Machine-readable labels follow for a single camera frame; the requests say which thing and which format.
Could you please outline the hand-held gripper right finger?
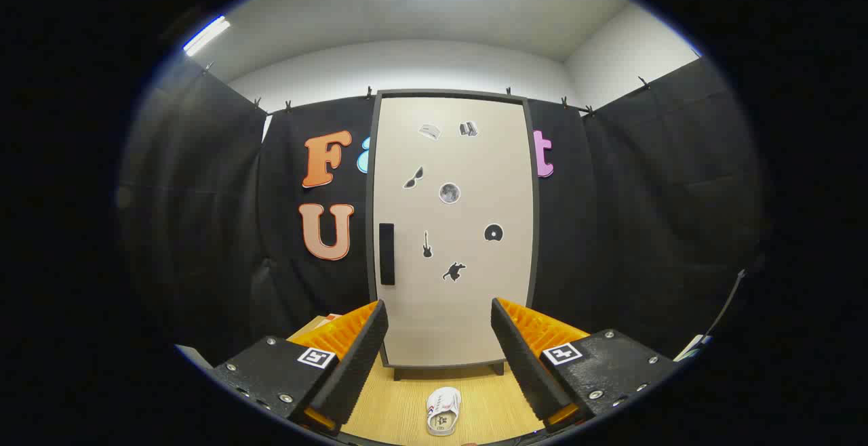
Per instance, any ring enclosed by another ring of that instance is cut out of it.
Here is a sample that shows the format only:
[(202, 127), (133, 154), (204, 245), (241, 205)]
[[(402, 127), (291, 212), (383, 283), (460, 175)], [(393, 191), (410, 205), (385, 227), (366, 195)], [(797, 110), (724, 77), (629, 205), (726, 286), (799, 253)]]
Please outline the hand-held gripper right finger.
[(679, 371), (679, 363), (616, 329), (581, 331), (503, 298), (491, 301), (491, 329), (549, 432), (626, 409)]

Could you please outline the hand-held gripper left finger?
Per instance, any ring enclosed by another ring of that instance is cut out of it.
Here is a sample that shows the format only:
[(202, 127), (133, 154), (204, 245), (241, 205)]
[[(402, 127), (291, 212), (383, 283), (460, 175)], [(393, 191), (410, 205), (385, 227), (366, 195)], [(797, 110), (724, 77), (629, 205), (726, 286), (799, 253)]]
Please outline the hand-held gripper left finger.
[(349, 422), (389, 328), (382, 299), (295, 338), (263, 337), (210, 375), (230, 393), (317, 433)]

